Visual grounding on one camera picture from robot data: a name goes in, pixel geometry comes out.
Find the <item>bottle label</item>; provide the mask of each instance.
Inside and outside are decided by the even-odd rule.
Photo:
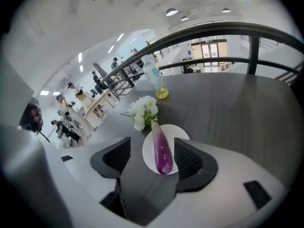
[[[153,67],[152,70],[147,72],[147,76],[150,78],[150,81],[156,90],[161,90],[161,88],[164,87],[161,73],[157,67]]]

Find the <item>round white plate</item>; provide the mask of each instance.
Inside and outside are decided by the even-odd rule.
[[[161,125],[161,129],[165,134],[172,156],[174,157],[174,138],[190,139],[187,133],[180,127],[171,124]],[[155,157],[154,157],[154,142],[152,131],[149,132],[145,138],[142,146],[143,160],[146,165],[155,173],[160,174],[156,169]],[[168,175],[178,172],[177,165],[173,159],[173,168]]]

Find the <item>fluorescent light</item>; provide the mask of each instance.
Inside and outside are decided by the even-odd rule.
[[[134,38],[133,40],[131,40],[129,44],[131,44],[131,43],[132,43],[133,41],[135,41],[135,40],[136,40],[136,38]]]
[[[42,90],[42,91],[40,92],[40,95],[48,95],[48,91],[47,91],[47,90]]]
[[[80,52],[78,54],[78,62],[81,63],[82,62],[82,52]]]
[[[228,9],[228,8],[223,8],[223,11],[222,11],[223,13],[229,13],[229,12],[231,12],[230,11],[230,9]]]
[[[114,45],[111,46],[110,50],[108,51],[108,53],[110,53],[114,48]]]
[[[123,36],[124,36],[124,34],[122,33],[122,34],[117,38],[116,41],[119,41]]]
[[[166,11],[166,16],[172,16],[174,14],[176,14],[178,12],[178,10],[174,9],[174,8],[169,8],[167,11]]]
[[[188,20],[189,18],[187,16],[183,16],[181,17],[181,21],[185,21],[185,20]]]

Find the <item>gray table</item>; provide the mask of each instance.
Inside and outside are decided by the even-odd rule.
[[[303,155],[303,112],[286,83],[270,78],[204,73],[167,76],[169,96],[158,100],[159,124],[174,124],[191,140],[251,158],[290,187]],[[142,144],[150,128],[137,132],[120,115],[139,97],[156,97],[143,80],[107,116],[90,143],[131,137],[131,158],[121,176],[130,220],[146,225],[173,199],[178,173],[162,176],[144,163]]]

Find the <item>purple eggplant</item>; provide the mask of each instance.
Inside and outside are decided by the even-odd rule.
[[[151,128],[156,169],[162,175],[169,174],[173,168],[173,157],[168,141],[160,126],[153,120],[151,120]]]

